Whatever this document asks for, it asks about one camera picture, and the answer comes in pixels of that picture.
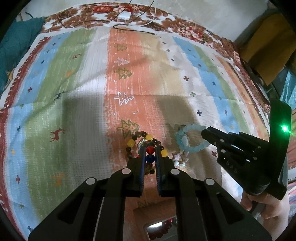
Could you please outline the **right human hand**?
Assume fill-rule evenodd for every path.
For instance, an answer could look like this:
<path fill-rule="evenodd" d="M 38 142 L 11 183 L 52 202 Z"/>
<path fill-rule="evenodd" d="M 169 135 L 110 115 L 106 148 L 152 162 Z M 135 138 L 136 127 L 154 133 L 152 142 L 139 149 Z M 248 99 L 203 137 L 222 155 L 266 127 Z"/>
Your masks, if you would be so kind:
<path fill-rule="evenodd" d="M 265 209 L 260 213 L 263 218 L 263 227 L 276 240 L 288 226 L 288 216 L 290 213 L 290 203 L 286 193 L 282 200 L 278 200 L 268 193 L 258 196 L 251 196 L 245 191 L 242 193 L 240 204 L 246 209 L 252 209 L 252 202 L 265 204 Z"/>

